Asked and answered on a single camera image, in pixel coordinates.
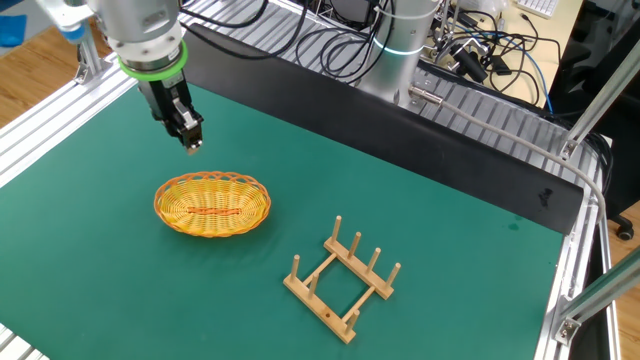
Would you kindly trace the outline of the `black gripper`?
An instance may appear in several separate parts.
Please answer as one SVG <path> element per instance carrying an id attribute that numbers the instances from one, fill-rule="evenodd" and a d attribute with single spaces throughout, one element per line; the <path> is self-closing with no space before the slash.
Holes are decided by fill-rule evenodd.
<path id="1" fill-rule="evenodd" d="M 183 73 L 164 80 L 142 81 L 139 90 L 147 100 L 152 114 L 166 132 L 177 138 L 192 155 L 203 143 L 202 116 L 192 106 L 192 99 Z"/>

